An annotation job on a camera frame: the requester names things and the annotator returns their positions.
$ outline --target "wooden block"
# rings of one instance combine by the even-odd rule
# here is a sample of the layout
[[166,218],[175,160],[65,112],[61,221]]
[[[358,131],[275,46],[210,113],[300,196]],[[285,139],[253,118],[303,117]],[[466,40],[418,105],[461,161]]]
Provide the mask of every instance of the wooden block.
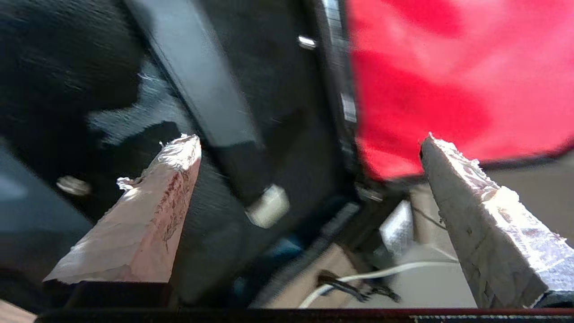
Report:
[[574,250],[456,147],[429,136],[421,160],[479,307],[573,300]]
[[36,316],[0,299],[0,323],[32,323]]
[[167,282],[200,159],[199,138],[182,135],[140,178],[118,179],[125,193],[44,281]]

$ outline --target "red cloth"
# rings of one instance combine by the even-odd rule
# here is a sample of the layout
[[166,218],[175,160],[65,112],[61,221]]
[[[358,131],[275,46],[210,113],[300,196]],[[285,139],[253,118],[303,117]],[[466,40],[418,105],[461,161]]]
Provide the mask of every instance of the red cloth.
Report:
[[370,175],[422,174],[432,132],[481,162],[556,153],[574,137],[574,2],[348,0]]

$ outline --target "black fabric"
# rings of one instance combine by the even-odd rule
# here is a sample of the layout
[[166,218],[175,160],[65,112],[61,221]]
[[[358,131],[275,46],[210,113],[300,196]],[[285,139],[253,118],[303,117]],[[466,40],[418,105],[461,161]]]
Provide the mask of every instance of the black fabric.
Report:
[[[143,42],[138,43],[132,31],[125,29],[127,20],[112,2],[0,3],[0,24],[13,31],[0,34],[0,91],[14,91],[1,99],[0,133],[17,147],[21,160],[52,187],[64,175],[90,183],[89,196],[64,196],[95,221],[121,195],[115,186],[117,177],[138,176],[160,150],[159,141],[179,137],[182,132],[195,133],[196,124],[156,63],[145,55]],[[313,217],[323,202],[346,184],[315,57],[295,43],[303,26],[292,2],[202,3],[255,113],[273,158],[273,182],[286,190],[290,209],[271,229],[251,224],[210,150],[204,147],[172,275],[176,292],[187,304],[208,298],[219,286],[228,284],[302,219]],[[15,19],[14,12],[23,14]],[[27,22],[36,15],[55,18]],[[94,21],[91,15],[100,20]],[[80,32],[45,41],[46,33],[58,38],[71,30],[57,24],[71,24]],[[29,37],[26,32],[39,34]],[[78,38],[83,39],[82,45],[75,43]],[[38,48],[33,67],[19,65],[21,57],[16,54],[31,44]],[[66,65],[90,55],[94,57],[85,61],[96,63]],[[41,75],[53,61],[65,68],[55,73],[49,70],[50,77]],[[102,73],[102,82],[99,77],[92,79],[92,74],[102,70],[109,70]],[[11,82],[18,73],[25,77]],[[73,91],[80,83],[69,85],[75,79],[70,75],[86,79],[82,84],[100,86],[80,86],[83,90],[76,95]],[[137,101],[131,101],[135,98],[129,93],[137,93]]]
[[188,0],[124,2],[235,196],[244,207],[256,203],[273,184],[271,162],[201,6]]

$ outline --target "black strap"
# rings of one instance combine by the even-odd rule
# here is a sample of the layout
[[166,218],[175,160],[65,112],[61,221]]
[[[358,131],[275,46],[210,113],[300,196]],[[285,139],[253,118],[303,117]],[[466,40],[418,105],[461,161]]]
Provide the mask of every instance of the black strap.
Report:
[[203,10],[189,0],[125,3],[234,193],[251,205],[272,185],[271,163]]

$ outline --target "white cable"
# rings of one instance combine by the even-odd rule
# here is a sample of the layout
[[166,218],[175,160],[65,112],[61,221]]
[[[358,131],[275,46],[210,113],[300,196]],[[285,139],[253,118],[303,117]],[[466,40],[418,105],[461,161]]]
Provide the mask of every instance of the white cable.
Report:
[[[414,263],[407,263],[407,264],[402,264],[402,265],[398,265],[395,267],[391,267],[391,268],[387,268],[387,269],[383,269],[383,270],[379,270],[379,271],[373,271],[373,272],[368,272],[366,274],[357,274],[357,275],[352,275],[352,276],[346,276],[346,277],[341,277],[341,278],[337,278],[338,281],[340,282],[350,282],[352,280],[360,280],[360,279],[373,279],[373,278],[383,278],[383,277],[387,277],[390,275],[394,275],[394,274],[398,274],[399,272],[403,272],[409,269],[415,269],[415,268],[420,268],[420,267],[433,267],[433,266],[447,266],[447,265],[454,265],[454,264],[459,264],[458,261],[456,260],[442,260],[442,261],[434,261],[434,262],[414,262]],[[299,305],[300,309],[306,309],[309,307],[309,305],[311,305],[311,303],[319,296],[323,295],[326,291],[332,289],[333,287],[330,285],[322,285],[321,287],[317,288],[315,291],[313,291],[311,294],[309,294],[309,296],[307,296],[307,298],[305,298],[305,300],[303,301],[303,303],[301,303],[301,305]]]
[[446,251],[444,251],[444,250],[442,250],[442,249],[440,249],[440,248],[437,248],[437,247],[435,247],[434,245],[432,245],[432,244],[430,244],[430,243],[424,243],[424,244],[421,244],[421,245],[422,245],[423,247],[427,247],[427,248],[433,249],[434,251],[436,251],[436,252],[442,254],[443,256],[445,256],[445,257],[446,257],[447,259],[449,259],[449,260],[452,260],[452,261],[454,261],[454,262],[458,262],[458,261],[459,261],[459,259],[458,259],[457,257],[452,256],[450,253],[448,253],[448,252],[446,252]]

